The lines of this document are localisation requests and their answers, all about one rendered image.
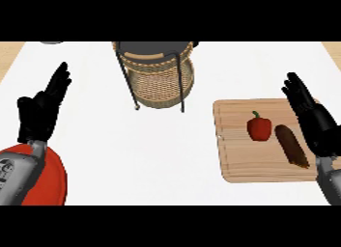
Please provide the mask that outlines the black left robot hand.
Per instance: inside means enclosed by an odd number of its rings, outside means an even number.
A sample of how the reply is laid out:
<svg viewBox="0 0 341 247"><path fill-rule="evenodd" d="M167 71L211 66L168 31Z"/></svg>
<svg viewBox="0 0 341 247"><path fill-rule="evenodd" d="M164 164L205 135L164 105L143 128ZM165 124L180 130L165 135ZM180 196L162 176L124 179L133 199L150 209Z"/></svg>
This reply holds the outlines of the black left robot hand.
<svg viewBox="0 0 341 247"><path fill-rule="evenodd" d="M46 90L40 91L34 97L22 96L18 99L19 143L46 142L50 139L69 83L66 62L62 62L51 75Z"/></svg>

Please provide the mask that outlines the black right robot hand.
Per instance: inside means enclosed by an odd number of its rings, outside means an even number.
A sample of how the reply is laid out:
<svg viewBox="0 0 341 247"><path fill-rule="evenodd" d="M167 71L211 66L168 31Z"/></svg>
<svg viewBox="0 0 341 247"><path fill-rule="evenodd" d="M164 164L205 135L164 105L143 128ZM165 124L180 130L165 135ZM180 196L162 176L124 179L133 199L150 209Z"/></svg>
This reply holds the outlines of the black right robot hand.
<svg viewBox="0 0 341 247"><path fill-rule="evenodd" d="M295 72L286 74L280 88L299 124L307 146L319 157L341 156L341 124L316 103Z"/></svg>

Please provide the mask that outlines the brown sweet potato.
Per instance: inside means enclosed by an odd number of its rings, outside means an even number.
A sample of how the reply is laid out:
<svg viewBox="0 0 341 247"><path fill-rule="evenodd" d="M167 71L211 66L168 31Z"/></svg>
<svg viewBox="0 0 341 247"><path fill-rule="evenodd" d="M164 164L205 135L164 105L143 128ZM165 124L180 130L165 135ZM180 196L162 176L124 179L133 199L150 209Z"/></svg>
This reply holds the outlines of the brown sweet potato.
<svg viewBox="0 0 341 247"><path fill-rule="evenodd" d="M302 168L308 168L310 163L307 156L291 129L283 124L279 124L274 128L274 133L288 163Z"/></svg>

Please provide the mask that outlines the wooden cutting board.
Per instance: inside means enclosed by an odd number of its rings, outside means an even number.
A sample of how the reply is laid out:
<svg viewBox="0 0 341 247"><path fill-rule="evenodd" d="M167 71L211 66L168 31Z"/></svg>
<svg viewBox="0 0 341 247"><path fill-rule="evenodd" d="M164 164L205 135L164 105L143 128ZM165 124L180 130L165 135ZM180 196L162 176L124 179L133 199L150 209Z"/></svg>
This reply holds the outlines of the wooden cutting board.
<svg viewBox="0 0 341 247"><path fill-rule="evenodd" d="M267 141L251 140L246 122L254 118L252 111L271 121L271 127L283 124L289 128L307 156L308 168L288 163L274 134ZM221 175L227 182L316 179L316 156L307 147L295 114L285 98L215 100L212 115Z"/></svg>

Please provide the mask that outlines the tiered wicker basket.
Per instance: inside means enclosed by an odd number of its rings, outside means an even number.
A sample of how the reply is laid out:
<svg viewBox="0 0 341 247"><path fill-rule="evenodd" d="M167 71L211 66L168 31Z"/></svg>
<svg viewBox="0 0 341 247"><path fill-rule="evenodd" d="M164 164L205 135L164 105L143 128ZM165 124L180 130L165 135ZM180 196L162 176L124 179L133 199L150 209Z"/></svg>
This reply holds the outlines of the tiered wicker basket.
<svg viewBox="0 0 341 247"><path fill-rule="evenodd" d="M112 50L134 101L134 109L180 105L193 85L196 41L113 41Z"/></svg>

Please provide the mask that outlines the red bell pepper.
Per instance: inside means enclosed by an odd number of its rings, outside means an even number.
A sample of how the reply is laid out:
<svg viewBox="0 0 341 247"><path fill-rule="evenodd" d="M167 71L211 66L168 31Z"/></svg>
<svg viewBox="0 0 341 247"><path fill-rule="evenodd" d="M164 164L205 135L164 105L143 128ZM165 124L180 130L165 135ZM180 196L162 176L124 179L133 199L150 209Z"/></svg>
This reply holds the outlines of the red bell pepper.
<svg viewBox="0 0 341 247"><path fill-rule="evenodd" d="M246 132L252 141L267 141L271 136L271 121L252 111L254 118L246 122Z"/></svg>

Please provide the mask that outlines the red round plate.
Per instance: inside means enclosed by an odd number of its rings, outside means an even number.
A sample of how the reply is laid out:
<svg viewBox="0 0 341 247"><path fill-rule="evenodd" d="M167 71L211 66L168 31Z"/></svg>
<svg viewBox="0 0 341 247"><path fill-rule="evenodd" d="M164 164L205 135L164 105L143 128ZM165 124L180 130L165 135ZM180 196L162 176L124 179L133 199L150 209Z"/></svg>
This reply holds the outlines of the red round plate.
<svg viewBox="0 0 341 247"><path fill-rule="evenodd" d="M44 169L20 204L23 206L62 206L66 195L66 174L59 155L46 150Z"/></svg>

